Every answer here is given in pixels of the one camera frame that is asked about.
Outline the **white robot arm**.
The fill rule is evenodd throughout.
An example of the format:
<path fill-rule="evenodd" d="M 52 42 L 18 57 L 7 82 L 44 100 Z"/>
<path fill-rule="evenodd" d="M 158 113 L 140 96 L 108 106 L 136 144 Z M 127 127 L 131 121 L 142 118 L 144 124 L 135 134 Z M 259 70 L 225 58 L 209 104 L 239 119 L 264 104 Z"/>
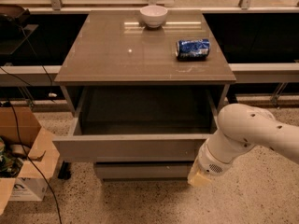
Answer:
<path fill-rule="evenodd" d="M 234 160 L 256 145 L 268 147 L 299 163 L 299 127 L 279 122 L 271 112 L 250 105 L 230 104 L 217 116 L 218 129 L 200 146 L 188 183 L 201 187 L 223 175 Z"/>

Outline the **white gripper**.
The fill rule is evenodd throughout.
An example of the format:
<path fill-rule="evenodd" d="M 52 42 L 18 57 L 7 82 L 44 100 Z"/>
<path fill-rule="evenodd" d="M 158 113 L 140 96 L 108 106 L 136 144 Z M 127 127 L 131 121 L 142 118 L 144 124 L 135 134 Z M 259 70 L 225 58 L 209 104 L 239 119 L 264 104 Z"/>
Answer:
<path fill-rule="evenodd" d="M 200 146 L 197 159 L 188 174 L 188 184 L 193 187 L 203 187 L 211 183 L 207 175 L 223 175 L 231 167 L 231 163 L 218 161 L 208 149 L 208 141 Z"/>

